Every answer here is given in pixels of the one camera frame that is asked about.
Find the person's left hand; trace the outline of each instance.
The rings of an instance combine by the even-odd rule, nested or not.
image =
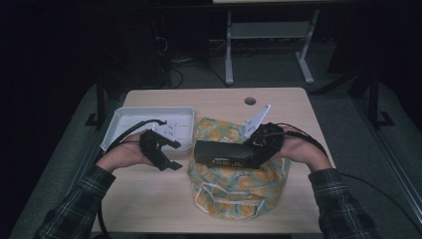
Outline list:
[[[104,155],[97,166],[113,172],[120,167],[129,167],[136,164],[153,166],[152,162],[141,152],[139,137],[144,131],[127,136],[124,141]]]

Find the plaid shirt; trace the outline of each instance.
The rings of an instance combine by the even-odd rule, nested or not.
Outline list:
[[[34,238],[89,238],[97,211],[114,180],[114,175],[93,166],[62,203],[47,213]]]
[[[324,238],[381,238],[372,218],[351,196],[336,169],[313,172],[309,178]]]
[[[114,180],[112,174],[94,166],[62,204],[47,214],[34,238],[89,238],[101,201]],[[313,172],[310,181],[324,238],[381,238],[336,169]]]

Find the hand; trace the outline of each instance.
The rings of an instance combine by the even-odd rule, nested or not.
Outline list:
[[[284,131],[298,131],[293,127],[283,127]],[[285,157],[291,161],[305,163],[311,172],[332,168],[328,157],[315,145],[301,138],[285,135],[285,141],[279,152],[272,158]]]
[[[153,166],[152,162],[141,152],[139,148],[139,137],[143,134],[138,132],[127,136],[124,141],[104,155],[97,166],[113,172],[120,167],[129,167],[136,164],[147,164]]]

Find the wooden table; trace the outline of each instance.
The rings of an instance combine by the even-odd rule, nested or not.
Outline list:
[[[248,106],[245,98],[255,98]],[[306,92],[300,88],[132,91],[124,107],[192,107],[196,120],[208,117],[244,124],[265,104],[263,122],[293,124],[326,143]],[[108,231],[145,233],[316,233],[318,210],[308,168],[292,162],[279,205],[249,220],[223,220],[202,212],[193,202],[186,173],[192,153],[177,157],[177,171],[136,165],[114,172],[116,181],[103,202]],[[93,231],[100,231],[95,223]]]

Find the white plastic container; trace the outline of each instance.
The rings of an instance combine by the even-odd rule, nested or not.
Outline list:
[[[191,107],[120,108],[114,112],[101,148],[106,151],[123,132],[145,120],[162,120],[169,124],[176,123],[176,138],[181,146],[173,148],[165,145],[161,149],[164,153],[184,154],[190,151],[195,122],[195,109]],[[152,122],[138,128],[131,134],[151,128]]]

